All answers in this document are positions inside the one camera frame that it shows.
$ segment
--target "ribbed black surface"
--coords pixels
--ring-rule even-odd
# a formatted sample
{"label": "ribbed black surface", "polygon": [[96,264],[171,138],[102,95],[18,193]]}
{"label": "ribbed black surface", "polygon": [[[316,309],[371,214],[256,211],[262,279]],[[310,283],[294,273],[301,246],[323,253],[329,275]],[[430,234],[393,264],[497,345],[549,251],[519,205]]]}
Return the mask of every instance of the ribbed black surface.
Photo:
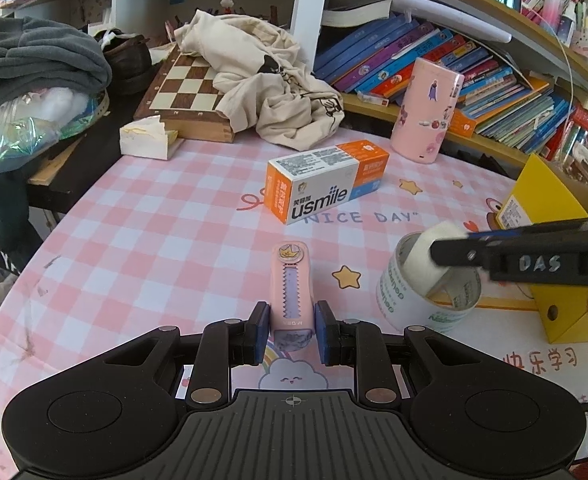
{"label": "ribbed black surface", "polygon": [[[241,391],[195,413],[159,456],[109,480],[472,480],[433,460],[392,413],[347,392]],[[571,479],[559,471],[541,480]],[[15,480],[40,480],[31,473]]]}

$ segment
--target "purple book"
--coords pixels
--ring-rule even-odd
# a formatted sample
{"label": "purple book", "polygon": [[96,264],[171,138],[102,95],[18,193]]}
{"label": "purple book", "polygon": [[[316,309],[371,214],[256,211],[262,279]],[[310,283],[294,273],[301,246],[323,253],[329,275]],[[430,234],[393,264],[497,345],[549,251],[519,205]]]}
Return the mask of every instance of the purple book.
{"label": "purple book", "polygon": [[411,32],[398,38],[394,43],[389,44],[369,59],[364,60],[357,67],[347,72],[346,75],[336,81],[334,88],[340,92],[351,92],[359,85],[360,80],[367,76],[367,74],[374,70],[384,68],[385,63],[389,62],[394,54],[397,54],[411,43],[414,43],[426,34],[429,34],[432,30],[434,30],[434,26],[431,23],[426,22],[419,25]]}

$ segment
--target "orange and white box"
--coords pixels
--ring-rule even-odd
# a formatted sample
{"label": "orange and white box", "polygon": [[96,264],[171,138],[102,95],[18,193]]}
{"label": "orange and white box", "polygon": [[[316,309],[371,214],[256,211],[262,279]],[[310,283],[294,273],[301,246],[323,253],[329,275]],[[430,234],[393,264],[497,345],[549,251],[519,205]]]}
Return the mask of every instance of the orange and white box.
{"label": "orange and white box", "polygon": [[302,220],[378,189],[388,159],[368,140],[273,158],[265,205],[283,224]]}

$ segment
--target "pink correction tape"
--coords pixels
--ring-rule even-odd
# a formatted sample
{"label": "pink correction tape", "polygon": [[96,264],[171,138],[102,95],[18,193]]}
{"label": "pink correction tape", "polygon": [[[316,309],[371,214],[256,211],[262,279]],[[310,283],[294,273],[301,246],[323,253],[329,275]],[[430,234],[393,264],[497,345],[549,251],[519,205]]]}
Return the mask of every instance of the pink correction tape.
{"label": "pink correction tape", "polygon": [[305,348],[314,335],[314,307],[309,249],[302,242],[282,242],[271,250],[270,330],[283,352]]}

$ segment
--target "gray folded cloth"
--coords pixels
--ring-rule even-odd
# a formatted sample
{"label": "gray folded cloth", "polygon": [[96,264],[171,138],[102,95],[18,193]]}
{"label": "gray folded cloth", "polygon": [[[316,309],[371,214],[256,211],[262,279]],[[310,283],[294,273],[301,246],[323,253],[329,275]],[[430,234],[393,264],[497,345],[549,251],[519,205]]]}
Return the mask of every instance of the gray folded cloth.
{"label": "gray folded cloth", "polygon": [[0,105],[43,88],[96,94],[111,81],[101,47],[84,32],[50,20],[0,18]]}

